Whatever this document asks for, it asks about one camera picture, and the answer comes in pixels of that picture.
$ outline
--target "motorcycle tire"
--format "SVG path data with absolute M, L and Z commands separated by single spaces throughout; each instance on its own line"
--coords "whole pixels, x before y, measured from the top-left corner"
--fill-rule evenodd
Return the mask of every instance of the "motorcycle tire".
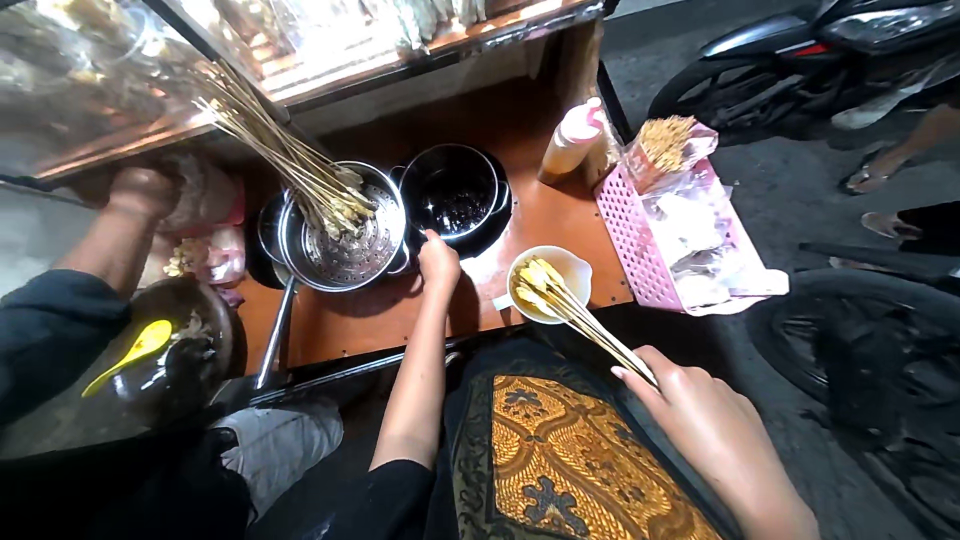
M 688 65 L 683 71 L 670 79 L 670 81 L 660 89 L 657 97 L 650 104 L 647 111 L 648 118 L 666 118 L 674 114 L 681 116 L 695 116 L 708 127 L 720 132 L 721 146 L 732 146 L 735 144 L 748 144 L 757 142 L 771 136 L 770 132 L 763 128 L 754 128 L 746 130 L 717 129 L 717 126 L 711 126 L 708 117 L 697 111 L 682 110 L 679 107 L 680 101 L 692 89 L 709 81 L 713 77 L 742 67 L 761 65 L 757 59 L 731 59 L 731 60 L 698 60 Z
M 909 307 L 912 314 L 951 335 L 960 335 L 960 298 L 929 285 L 867 270 L 827 268 L 791 276 L 788 295 L 764 300 L 747 311 L 747 332 L 756 350 L 778 373 L 824 404 L 828 398 L 826 375 L 822 370 L 818 373 L 811 359 L 791 344 L 781 325 L 790 315 L 815 318 L 816 313 L 805 309 L 804 301 L 824 297 Z

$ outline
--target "glass display case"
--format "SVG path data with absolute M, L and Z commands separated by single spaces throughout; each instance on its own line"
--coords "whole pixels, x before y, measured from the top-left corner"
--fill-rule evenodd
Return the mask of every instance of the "glass display case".
M 287 106 L 441 54 L 468 56 L 539 37 L 602 16 L 602 6 L 602 0 L 15 2 L 0 11 L 0 175 L 53 184 L 209 131 L 209 118 L 193 105 L 195 73 L 208 51 Z

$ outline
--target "wooden cart counter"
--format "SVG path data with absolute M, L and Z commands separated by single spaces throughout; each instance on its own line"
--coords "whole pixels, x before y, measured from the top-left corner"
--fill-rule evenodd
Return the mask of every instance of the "wooden cart counter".
M 521 324 L 514 309 L 496 311 L 491 300 L 506 293 L 506 272 L 524 250 L 561 246 L 593 267 L 591 307 L 633 300 L 599 210 L 586 185 L 571 178 L 557 186 L 537 181 L 537 169 L 562 117 L 549 88 L 514 80 L 408 110 L 340 132 L 324 141 L 337 160 L 361 160 L 389 171 L 434 144 L 460 142 L 502 163 L 513 191 L 506 231 L 478 257 L 462 261 L 447 335 Z M 363 289 L 325 294 L 302 286 L 294 301 L 286 364 L 296 367 L 403 345 L 420 309 L 416 274 L 381 277 Z M 247 279 L 238 289 L 247 302 L 240 317 L 247 331 L 247 373 L 259 368 L 282 291 Z

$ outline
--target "bamboo skewer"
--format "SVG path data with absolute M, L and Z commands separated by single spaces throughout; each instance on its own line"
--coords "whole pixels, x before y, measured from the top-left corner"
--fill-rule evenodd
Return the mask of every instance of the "bamboo skewer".
M 333 240 L 343 231 L 358 235 L 376 205 L 361 193 L 359 174 L 337 165 L 275 122 L 250 85 L 223 62 L 198 74 L 208 94 L 194 104 L 211 114 L 214 125 L 247 144 L 281 173 L 307 222 Z
M 542 258 L 532 258 L 517 268 L 516 295 L 551 317 L 564 320 L 571 328 L 611 354 L 624 367 L 659 388 L 653 371 L 613 336 L 584 307 L 566 286 L 564 277 Z

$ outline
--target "sauce bottle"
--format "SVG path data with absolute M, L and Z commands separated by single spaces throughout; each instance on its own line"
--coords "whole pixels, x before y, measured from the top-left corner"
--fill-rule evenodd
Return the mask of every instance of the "sauce bottle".
M 583 105 L 566 112 L 550 138 L 550 146 L 537 173 L 538 180 L 553 184 L 561 175 L 577 168 L 603 134 L 602 112 L 603 102 L 598 97 L 591 97 Z

